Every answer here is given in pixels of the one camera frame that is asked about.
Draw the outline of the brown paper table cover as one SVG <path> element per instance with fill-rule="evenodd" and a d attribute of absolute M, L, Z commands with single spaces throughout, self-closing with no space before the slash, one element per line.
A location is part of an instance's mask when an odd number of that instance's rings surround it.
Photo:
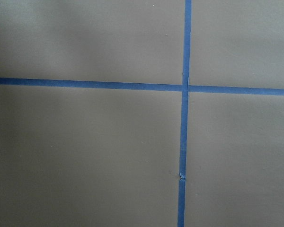
<path fill-rule="evenodd" d="M 0 0 L 0 227 L 284 227 L 284 0 Z"/>

